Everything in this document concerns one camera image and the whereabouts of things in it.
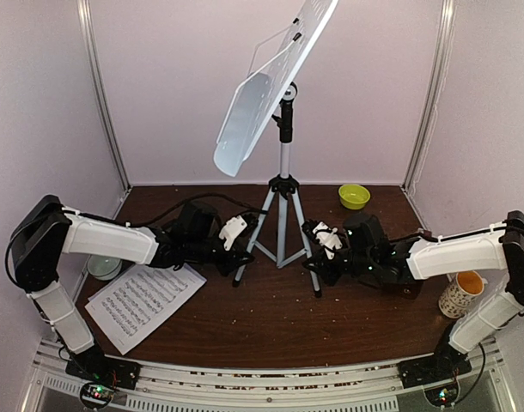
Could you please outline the white perforated music stand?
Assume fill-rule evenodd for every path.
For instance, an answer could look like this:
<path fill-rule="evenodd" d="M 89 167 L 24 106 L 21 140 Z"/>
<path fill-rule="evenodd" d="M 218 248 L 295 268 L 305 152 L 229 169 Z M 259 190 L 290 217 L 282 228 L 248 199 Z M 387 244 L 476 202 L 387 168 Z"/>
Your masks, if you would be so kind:
<path fill-rule="evenodd" d="M 280 34 L 283 40 L 275 54 L 257 69 L 251 67 L 236 87 L 216 139 L 213 161 L 220 172 L 234 177 L 250 157 L 267 125 L 273 120 L 279 129 L 280 166 L 269 189 L 247 251 L 262 251 L 281 269 L 299 258 L 312 257 L 305 233 L 302 249 L 287 257 L 286 232 L 289 204 L 292 203 L 299 226 L 305 223 L 300 184 L 290 172 L 293 142 L 293 103 L 298 95 L 295 79 L 317 40 L 337 8 L 336 1 L 306 1 L 293 21 Z M 259 241 L 259 233 L 273 199 L 278 198 L 277 249 L 271 252 Z"/>

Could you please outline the sheet music page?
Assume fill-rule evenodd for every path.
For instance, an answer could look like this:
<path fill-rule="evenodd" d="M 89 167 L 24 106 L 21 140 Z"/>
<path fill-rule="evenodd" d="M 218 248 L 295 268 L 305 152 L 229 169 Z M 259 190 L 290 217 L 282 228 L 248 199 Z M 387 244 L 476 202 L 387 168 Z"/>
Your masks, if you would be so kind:
<path fill-rule="evenodd" d="M 88 301 L 87 313 L 121 355 L 174 315 L 206 279 L 188 265 L 179 270 L 136 265 Z"/>

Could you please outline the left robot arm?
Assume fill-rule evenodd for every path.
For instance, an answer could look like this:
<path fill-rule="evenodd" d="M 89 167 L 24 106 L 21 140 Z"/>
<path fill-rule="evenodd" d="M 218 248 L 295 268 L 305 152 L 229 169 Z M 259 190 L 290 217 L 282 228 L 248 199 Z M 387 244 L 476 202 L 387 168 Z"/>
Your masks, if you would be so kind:
<path fill-rule="evenodd" d="M 253 261 L 238 242 L 254 221 L 237 215 L 221 222 L 218 213 L 199 195 L 175 205 L 177 218 L 160 217 L 143 224 L 118 223 L 61 204 L 44 196 L 11 234 L 4 256 L 7 277 L 34 301 L 40 313 L 76 354 L 78 368 L 93 381 L 102 381 L 111 364 L 58 276 L 64 253 L 117 258 L 158 269 L 184 264 L 213 264 L 226 276 Z"/>

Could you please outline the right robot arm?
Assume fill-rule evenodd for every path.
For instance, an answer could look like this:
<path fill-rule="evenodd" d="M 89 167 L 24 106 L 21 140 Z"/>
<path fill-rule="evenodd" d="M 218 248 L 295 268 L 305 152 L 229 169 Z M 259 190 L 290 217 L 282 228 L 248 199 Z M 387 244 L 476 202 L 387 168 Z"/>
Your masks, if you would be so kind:
<path fill-rule="evenodd" d="M 519 210 L 483 229 L 448 237 L 418 231 L 389 239 L 379 219 L 363 212 L 346 219 L 341 230 L 307 220 L 302 231 L 320 248 L 303 265 L 328 286 L 348 275 L 365 286 L 404 293 L 418 291 L 434 276 L 507 271 L 507 279 L 452 326 L 447 346 L 430 356 L 427 369 L 433 378 L 445 379 L 460 365 L 460 354 L 524 311 L 524 214 Z"/>

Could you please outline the brown wooden metronome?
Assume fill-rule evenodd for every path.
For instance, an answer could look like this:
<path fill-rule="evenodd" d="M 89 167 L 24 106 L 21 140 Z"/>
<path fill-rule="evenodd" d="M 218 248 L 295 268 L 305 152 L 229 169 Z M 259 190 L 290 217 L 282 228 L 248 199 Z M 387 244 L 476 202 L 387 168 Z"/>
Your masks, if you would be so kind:
<path fill-rule="evenodd" d="M 423 287 L 422 281 L 400 284 L 385 283 L 378 281 L 374 276 L 360 276 L 357 281 L 363 286 L 379 290 L 383 294 L 394 295 L 408 300 L 415 300 Z"/>

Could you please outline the lime green bowl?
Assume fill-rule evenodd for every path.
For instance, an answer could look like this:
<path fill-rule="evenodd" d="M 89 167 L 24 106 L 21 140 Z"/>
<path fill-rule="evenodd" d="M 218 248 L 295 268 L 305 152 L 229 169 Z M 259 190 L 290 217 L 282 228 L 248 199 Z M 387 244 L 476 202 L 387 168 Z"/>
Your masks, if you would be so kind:
<path fill-rule="evenodd" d="M 362 185 L 341 185 L 338 196 L 341 205 L 350 210 L 363 209 L 371 198 L 370 191 Z"/>

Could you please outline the pale celadon bowl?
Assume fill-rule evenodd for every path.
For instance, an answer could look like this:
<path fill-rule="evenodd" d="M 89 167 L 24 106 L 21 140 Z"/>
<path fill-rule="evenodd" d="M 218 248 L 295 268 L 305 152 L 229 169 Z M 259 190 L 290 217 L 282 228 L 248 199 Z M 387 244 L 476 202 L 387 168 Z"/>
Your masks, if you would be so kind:
<path fill-rule="evenodd" d="M 100 281 L 111 281 L 122 268 L 122 261 L 115 257 L 92 255 L 87 261 L 87 272 Z"/>

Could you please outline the patterned yellow-lined mug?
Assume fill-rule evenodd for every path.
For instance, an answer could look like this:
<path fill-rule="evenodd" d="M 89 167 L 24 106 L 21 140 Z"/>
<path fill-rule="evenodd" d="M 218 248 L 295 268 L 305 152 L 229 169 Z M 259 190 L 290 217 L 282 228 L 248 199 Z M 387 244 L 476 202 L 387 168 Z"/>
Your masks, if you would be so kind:
<path fill-rule="evenodd" d="M 441 313 L 447 318 L 461 318 L 487 284 L 488 281 L 477 271 L 457 272 L 438 300 Z"/>

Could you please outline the aluminium front rail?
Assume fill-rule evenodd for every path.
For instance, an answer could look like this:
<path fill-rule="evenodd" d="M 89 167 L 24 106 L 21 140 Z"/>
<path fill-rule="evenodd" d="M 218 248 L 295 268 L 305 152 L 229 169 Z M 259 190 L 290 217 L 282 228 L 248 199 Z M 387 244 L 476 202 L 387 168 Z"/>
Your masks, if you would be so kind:
<path fill-rule="evenodd" d="M 469 373 L 406 387 L 399 360 L 334 367 L 242 369 L 140 361 L 133 389 L 119 389 L 106 411 L 435 411 L 430 396 L 457 384 L 454 411 L 520 411 L 493 338 L 472 351 Z"/>

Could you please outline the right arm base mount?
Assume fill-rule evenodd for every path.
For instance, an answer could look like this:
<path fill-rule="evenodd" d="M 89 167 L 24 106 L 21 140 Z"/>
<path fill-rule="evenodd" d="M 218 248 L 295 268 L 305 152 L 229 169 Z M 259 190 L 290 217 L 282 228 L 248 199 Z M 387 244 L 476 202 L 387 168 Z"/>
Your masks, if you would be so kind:
<path fill-rule="evenodd" d="M 469 373 L 472 365 L 469 360 L 454 363 L 450 360 L 436 360 L 429 356 L 403 360 L 398 364 L 398 369 L 402 385 L 407 389 L 441 381 L 452 381 L 459 375 Z"/>

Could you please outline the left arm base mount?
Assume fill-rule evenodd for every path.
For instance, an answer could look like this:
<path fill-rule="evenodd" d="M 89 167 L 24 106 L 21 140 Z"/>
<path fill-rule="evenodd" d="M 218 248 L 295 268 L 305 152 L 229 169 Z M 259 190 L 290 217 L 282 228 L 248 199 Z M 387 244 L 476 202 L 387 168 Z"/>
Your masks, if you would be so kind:
<path fill-rule="evenodd" d="M 129 360 L 105 355 L 70 354 L 65 372 L 71 376 L 102 384 L 106 387 L 134 390 L 141 366 Z"/>

